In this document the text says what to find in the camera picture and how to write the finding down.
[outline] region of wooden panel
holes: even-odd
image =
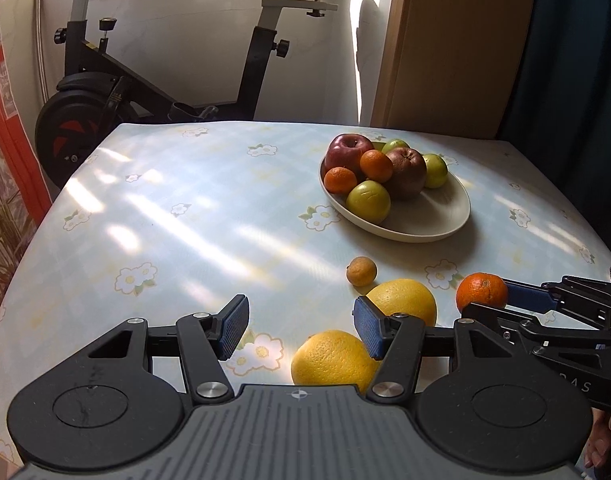
[[[532,3],[403,0],[402,26],[388,25],[372,125],[494,138]]]

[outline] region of blue gripper pad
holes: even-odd
[[[556,310],[557,302],[552,299],[546,290],[536,290],[528,286],[508,285],[508,304],[531,310],[532,312],[540,312],[545,314],[551,310]]]
[[[244,336],[250,319],[248,298],[237,294],[216,316],[221,320],[221,334],[217,340],[217,359],[230,359],[239,341]]]
[[[365,296],[354,300],[354,328],[363,341],[367,353],[372,359],[381,360],[385,357],[385,343],[381,336],[380,321],[384,315]]]

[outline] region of white wall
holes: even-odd
[[[339,11],[324,18],[312,18],[303,10],[283,11],[277,38],[290,41],[290,52],[285,59],[270,59],[257,120],[358,124],[359,26],[361,123],[369,121],[390,0],[325,1],[339,4]],[[65,26],[70,5],[71,0],[43,0],[50,91],[62,76],[64,53],[52,36]],[[181,101],[233,101],[260,5],[261,0],[90,0],[88,38],[97,43],[98,20],[113,16],[118,24],[110,33],[109,54]],[[32,136],[40,105],[33,70],[32,0],[2,0],[0,19],[12,90]]]

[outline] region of dark blue curtain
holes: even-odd
[[[499,131],[611,250],[611,0],[535,0]]]

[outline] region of metal screw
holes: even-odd
[[[403,386],[386,381],[372,386],[372,392],[379,397],[397,397],[403,393]]]
[[[223,383],[217,383],[210,381],[208,383],[201,383],[197,386],[197,394],[206,399],[215,399],[216,397],[223,397],[228,392],[228,387]]]

